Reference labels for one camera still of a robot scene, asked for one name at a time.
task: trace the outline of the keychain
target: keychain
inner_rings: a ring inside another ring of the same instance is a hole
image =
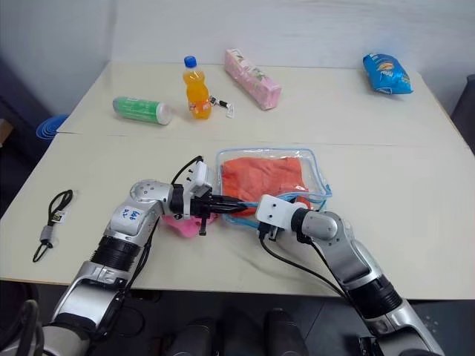
[[[229,117],[232,119],[235,116],[235,106],[233,104],[230,104],[228,102],[224,102],[223,100],[218,100],[216,96],[211,95],[209,97],[209,102],[211,102],[211,105],[219,105],[222,108],[226,108],[226,117]]]
[[[62,223],[66,214],[62,209],[66,208],[72,199],[73,191],[68,189],[67,191],[62,191],[51,200],[47,209],[47,224],[43,227],[39,236],[39,246],[33,255],[33,262],[40,261],[46,251],[53,248],[53,244],[51,243],[53,226]]]

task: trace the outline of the bottle label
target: bottle label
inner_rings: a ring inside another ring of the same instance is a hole
[[[192,113],[202,113],[204,111],[209,110],[211,107],[211,104],[209,103],[209,100],[204,100],[202,102],[189,102],[188,103],[188,109]]]
[[[120,97],[114,100],[114,110],[124,117],[145,122],[157,123],[159,102]]]

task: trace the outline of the pink cloth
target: pink cloth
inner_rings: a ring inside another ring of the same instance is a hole
[[[224,69],[232,78],[259,103],[261,109],[268,110],[277,106],[281,96],[281,85],[274,82],[258,67],[246,59],[240,50],[227,50],[224,57]]]
[[[211,214],[211,217],[207,219],[206,225],[212,223],[217,218],[216,214]],[[201,219],[197,217],[191,217],[190,220],[179,219],[176,220],[173,216],[165,215],[163,221],[173,228],[176,228],[180,234],[184,237],[192,239],[200,231]]]

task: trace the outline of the green cylindrical container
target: green cylindrical container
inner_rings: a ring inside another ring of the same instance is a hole
[[[118,96],[112,106],[121,116],[154,124],[167,125],[173,118],[172,109],[163,102]]]

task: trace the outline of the snack bag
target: snack bag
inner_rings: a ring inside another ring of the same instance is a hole
[[[368,54],[363,65],[376,91],[386,94],[412,93],[409,76],[398,60],[387,54]]]

